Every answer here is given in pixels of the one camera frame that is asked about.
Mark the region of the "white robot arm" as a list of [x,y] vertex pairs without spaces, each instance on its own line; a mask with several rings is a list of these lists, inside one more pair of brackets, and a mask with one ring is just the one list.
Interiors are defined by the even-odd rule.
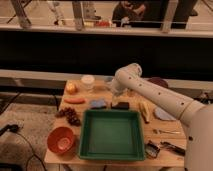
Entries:
[[185,171],[213,171],[213,104],[205,105],[141,77],[142,68],[132,63],[118,69],[110,90],[120,96],[134,90],[188,127]]

